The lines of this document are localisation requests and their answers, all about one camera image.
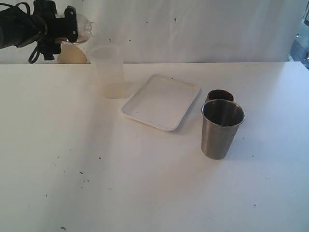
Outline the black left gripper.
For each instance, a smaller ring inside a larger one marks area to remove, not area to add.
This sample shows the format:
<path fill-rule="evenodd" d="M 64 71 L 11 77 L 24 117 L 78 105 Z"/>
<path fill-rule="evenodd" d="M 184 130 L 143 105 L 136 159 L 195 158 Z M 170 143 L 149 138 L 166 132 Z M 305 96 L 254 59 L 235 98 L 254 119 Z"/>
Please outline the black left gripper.
<path fill-rule="evenodd" d="M 60 19 L 56 10 L 56 3 L 53 0 L 35 0 L 33 16 L 39 23 L 39 37 L 37 48 L 44 60 L 54 60 L 54 55 L 61 52 L 61 46 L 56 42 L 57 38 L 63 35 L 64 29 L 60 25 Z"/>

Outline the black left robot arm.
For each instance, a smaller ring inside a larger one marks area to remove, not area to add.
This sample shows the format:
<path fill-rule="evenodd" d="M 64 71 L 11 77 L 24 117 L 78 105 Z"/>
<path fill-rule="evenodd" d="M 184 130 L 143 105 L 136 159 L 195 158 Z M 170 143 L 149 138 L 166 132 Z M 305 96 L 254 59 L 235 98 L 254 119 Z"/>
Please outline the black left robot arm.
<path fill-rule="evenodd" d="M 45 60 L 54 60 L 60 54 L 58 38 L 65 38 L 67 25 L 65 18 L 56 17 L 56 3 L 52 0 L 35 0 L 34 10 L 30 5 L 20 2 L 16 5 L 1 3 L 5 9 L 0 11 L 0 47 L 25 47 L 37 43 L 28 58 L 30 64 L 35 63 L 40 54 Z"/>

